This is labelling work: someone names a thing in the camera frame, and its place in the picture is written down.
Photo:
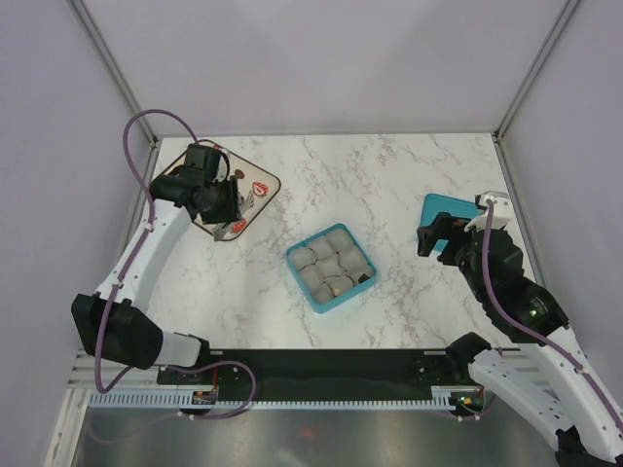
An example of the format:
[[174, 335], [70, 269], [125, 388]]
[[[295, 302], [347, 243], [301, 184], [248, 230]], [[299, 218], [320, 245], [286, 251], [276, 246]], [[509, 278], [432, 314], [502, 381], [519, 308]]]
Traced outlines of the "metal tongs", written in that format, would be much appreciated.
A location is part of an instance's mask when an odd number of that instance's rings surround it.
[[244, 214], [254, 206], [254, 195], [251, 191], [246, 196], [239, 196], [240, 219], [229, 223], [218, 224], [212, 231], [215, 241], [224, 241], [227, 234], [238, 232], [238, 227], [244, 227], [247, 223]]

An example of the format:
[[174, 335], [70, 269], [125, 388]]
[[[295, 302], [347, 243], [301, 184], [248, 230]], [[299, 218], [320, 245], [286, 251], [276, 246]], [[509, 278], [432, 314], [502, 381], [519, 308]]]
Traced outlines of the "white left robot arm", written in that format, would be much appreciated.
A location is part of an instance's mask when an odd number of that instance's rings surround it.
[[89, 355], [141, 370], [179, 366], [191, 383], [210, 378], [213, 362], [201, 353], [202, 340], [162, 330], [147, 309], [169, 255], [194, 221], [240, 220], [238, 180], [230, 171], [226, 149], [194, 143], [181, 164], [150, 183], [146, 217], [120, 260], [94, 293], [72, 303]]

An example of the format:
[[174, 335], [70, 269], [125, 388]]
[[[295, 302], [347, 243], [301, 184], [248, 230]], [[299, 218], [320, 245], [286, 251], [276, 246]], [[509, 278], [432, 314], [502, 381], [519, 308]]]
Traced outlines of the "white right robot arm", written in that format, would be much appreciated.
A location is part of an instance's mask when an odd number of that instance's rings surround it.
[[551, 293], [528, 279], [523, 253], [492, 208], [473, 220], [440, 212], [417, 230], [418, 254], [456, 267], [476, 301], [507, 338], [547, 377], [536, 387], [492, 349], [459, 350], [445, 359], [450, 380], [490, 389], [547, 441], [561, 466], [619, 466], [622, 409], [615, 403]]

